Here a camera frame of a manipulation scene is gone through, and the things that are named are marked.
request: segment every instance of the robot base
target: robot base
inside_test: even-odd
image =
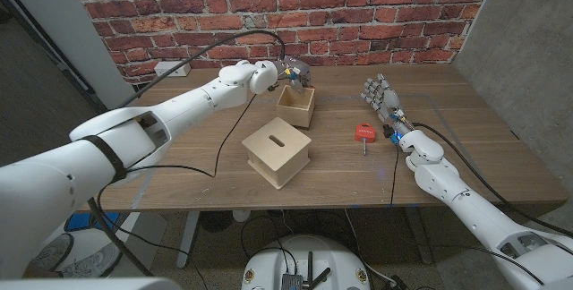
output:
[[[296,260],[296,275],[308,286],[309,252],[312,252],[312,276],[317,278],[326,268],[330,273],[314,289],[370,289],[366,268],[358,257],[343,245],[318,235],[290,235],[280,239],[283,248],[290,251]],[[278,242],[266,246],[278,248]],[[295,264],[285,252],[290,274],[295,273]],[[268,249],[254,255],[244,269],[242,290],[283,289],[283,275],[287,272],[285,257],[281,250]],[[305,286],[289,286],[287,289],[302,290]]]

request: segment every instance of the white robotic arm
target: white robotic arm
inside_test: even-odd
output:
[[[117,177],[115,166],[157,164],[182,132],[217,110],[242,105],[247,90],[260,94],[274,85],[277,65],[241,61],[224,67],[217,79],[198,89],[153,107],[96,116],[70,133],[73,142],[1,167],[0,278],[21,277],[41,243],[103,187],[141,174]],[[115,153],[115,164],[106,153]]]
[[[378,112],[383,123],[400,134],[399,146],[410,153],[406,164],[415,172],[416,184],[449,206],[487,250],[500,255],[493,258],[509,283],[516,289],[539,289],[573,276],[573,240],[521,226],[473,191],[444,158],[441,145],[423,132],[413,130],[398,96],[381,74],[379,81],[369,79],[364,84],[363,98]],[[386,103],[387,95],[391,96],[390,103]]]

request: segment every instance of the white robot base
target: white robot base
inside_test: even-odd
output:
[[[318,235],[290,235],[279,241],[295,257],[296,266],[290,254],[279,249],[277,241],[270,243],[265,247],[268,250],[261,250],[247,263],[242,290],[299,290],[309,285],[316,290],[370,289],[364,264],[343,245]]]

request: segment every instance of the tabletop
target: tabletop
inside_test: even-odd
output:
[[[276,190],[248,164],[241,141],[277,116],[282,85],[257,96],[229,136],[217,176],[184,169],[150,169],[136,181],[110,187],[102,197],[106,210],[310,209],[439,205],[420,190],[405,154],[382,135],[382,123],[363,100],[363,84],[383,73],[408,120],[428,124],[452,140],[477,165],[501,195],[515,203],[561,203],[566,190],[542,162],[493,112],[451,65],[368,65],[313,67],[315,109],[308,130],[311,162],[285,187]],[[215,78],[217,69],[192,70],[168,78],[146,92],[139,106],[150,106],[197,88]],[[212,173],[220,143],[246,105],[218,111],[180,136],[161,165],[193,166]],[[377,138],[354,140],[362,122]],[[487,200],[497,199],[472,176],[453,150],[431,132],[464,181]]]

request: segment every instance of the wooden box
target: wooden box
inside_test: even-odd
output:
[[[298,93],[290,85],[285,85],[277,103],[277,115],[286,122],[308,128],[314,111],[314,89],[304,88]]]
[[[276,189],[283,188],[311,161],[309,143],[309,137],[278,117],[243,140],[249,165]]]

